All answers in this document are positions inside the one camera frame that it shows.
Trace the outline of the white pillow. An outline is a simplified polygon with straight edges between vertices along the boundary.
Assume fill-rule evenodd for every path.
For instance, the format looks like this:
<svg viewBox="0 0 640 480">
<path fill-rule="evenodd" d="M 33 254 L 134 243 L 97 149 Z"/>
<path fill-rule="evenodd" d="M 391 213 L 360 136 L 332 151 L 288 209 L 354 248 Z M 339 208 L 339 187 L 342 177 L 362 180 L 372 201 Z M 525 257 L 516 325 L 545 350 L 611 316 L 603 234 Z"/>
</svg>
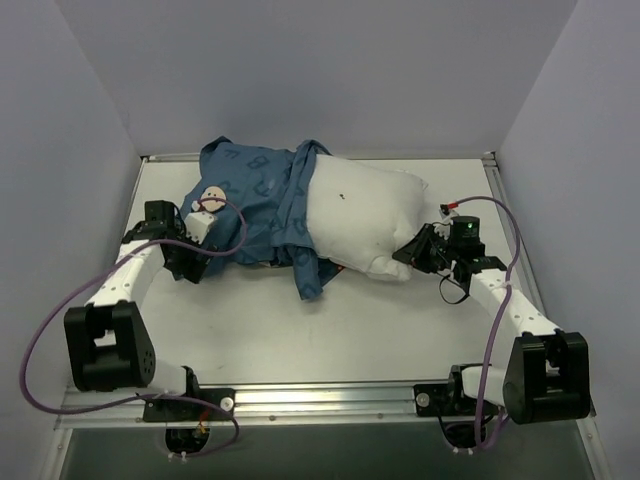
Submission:
<svg viewBox="0 0 640 480">
<path fill-rule="evenodd" d="M 406 171 L 317 155 L 306 213 L 316 254 L 374 280 L 409 280 L 411 268 L 392 255 L 421 229 L 426 189 Z"/>
</svg>

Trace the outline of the blue cartoon pillowcase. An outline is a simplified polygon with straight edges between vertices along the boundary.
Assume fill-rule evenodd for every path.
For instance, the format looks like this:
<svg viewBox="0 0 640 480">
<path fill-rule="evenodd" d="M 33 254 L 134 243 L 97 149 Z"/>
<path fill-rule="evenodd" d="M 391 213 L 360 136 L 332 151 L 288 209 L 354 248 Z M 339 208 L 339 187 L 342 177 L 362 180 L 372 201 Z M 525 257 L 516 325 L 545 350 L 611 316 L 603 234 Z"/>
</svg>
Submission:
<svg viewBox="0 0 640 480">
<path fill-rule="evenodd" d="M 230 263 L 290 267 L 299 296 L 318 298 L 338 273 L 329 260 L 321 260 L 307 228 L 309 185 L 317 156 L 328 150 L 316 140 L 303 141 L 296 150 L 236 144 L 219 137 L 199 155 L 200 180 L 185 195 L 181 214 L 187 216 L 209 187 L 222 190 L 233 207 L 223 205 L 216 222 L 202 241 L 204 247 L 233 255 L 213 258 L 206 277 L 222 273 Z"/>
</svg>

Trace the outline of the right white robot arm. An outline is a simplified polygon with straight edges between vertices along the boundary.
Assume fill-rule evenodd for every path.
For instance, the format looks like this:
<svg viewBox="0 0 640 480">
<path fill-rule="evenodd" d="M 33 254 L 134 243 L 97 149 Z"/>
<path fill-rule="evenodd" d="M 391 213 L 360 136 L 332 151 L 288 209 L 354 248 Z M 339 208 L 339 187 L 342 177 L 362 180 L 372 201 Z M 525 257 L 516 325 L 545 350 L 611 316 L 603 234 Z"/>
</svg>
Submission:
<svg viewBox="0 0 640 480">
<path fill-rule="evenodd" d="M 423 273 L 447 273 L 493 317 L 490 338 L 497 340 L 504 328 L 511 343 L 501 367 L 487 361 L 452 366 L 443 393 L 428 396 L 427 410 L 471 415 L 482 405 L 491 413 L 504 409 L 519 425 L 590 414 L 586 339 L 553 323 L 512 285 L 507 266 L 486 253 L 479 218 L 426 224 L 393 257 Z"/>
</svg>

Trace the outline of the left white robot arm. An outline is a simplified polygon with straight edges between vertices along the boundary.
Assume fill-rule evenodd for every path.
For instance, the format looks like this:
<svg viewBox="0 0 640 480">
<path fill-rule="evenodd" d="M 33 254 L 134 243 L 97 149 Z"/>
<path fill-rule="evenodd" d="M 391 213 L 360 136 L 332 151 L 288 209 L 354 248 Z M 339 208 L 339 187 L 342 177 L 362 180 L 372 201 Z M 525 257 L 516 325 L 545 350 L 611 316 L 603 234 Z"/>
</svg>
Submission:
<svg viewBox="0 0 640 480">
<path fill-rule="evenodd" d="M 207 210 L 182 217 L 164 200 L 146 202 L 144 213 L 122 239 L 117 260 L 123 265 L 83 307 L 65 313 L 72 377 L 83 392 L 147 388 L 166 393 L 166 408 L 190 419 L 202 405 L 195 374 L 156 356 L 140 307 L 163 269 L 199 283 L 211 258 L 193 249 L 203 246 L 216 217 Z"/>
</svg>

